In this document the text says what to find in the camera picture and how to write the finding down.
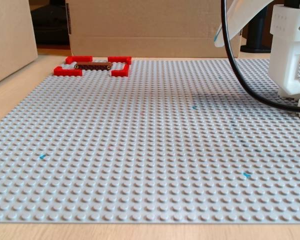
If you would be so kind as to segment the white gripper finger blue mark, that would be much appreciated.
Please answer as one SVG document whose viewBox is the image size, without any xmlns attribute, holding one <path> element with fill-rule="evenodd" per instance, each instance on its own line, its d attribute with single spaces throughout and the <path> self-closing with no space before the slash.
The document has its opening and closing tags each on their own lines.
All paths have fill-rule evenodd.
<svg viewBox="0 0 300 240">
<path fill-rule="evenodd" d="M 227 28 L 231 40 L 240 30 L 272 0 L 234 0 L 227 9 L 227 1 L 221 0 L 221 24 L 214 37 L 214 45 L 223 47 L 223 30 Z"/>
</svg>

